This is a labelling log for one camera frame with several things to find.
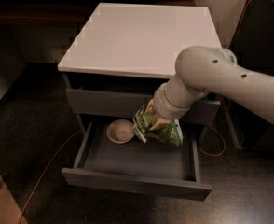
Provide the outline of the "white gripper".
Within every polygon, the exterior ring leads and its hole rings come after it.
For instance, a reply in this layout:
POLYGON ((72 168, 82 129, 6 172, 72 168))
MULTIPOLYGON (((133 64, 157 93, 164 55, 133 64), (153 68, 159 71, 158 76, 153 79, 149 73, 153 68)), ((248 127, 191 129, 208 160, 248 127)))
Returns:
POLYGON ((146 107, 146 114, 154 114, 149 130, 159 130, 171 123, 171 119, 180 119, 195 102, 195 90, 181 82, 169 81, 163 83, 146 107))

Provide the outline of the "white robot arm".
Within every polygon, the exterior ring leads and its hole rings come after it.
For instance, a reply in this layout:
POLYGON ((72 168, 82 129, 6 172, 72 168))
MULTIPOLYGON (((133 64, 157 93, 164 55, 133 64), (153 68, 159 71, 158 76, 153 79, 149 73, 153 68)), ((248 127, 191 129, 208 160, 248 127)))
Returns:
POLYGON ((238 66, 228 49, 195 46, 181 51, 175 61, 175 75, 155 91, 155 111, 164 119, 180 119, 210 92, 274 125, 274 76, 238 66))

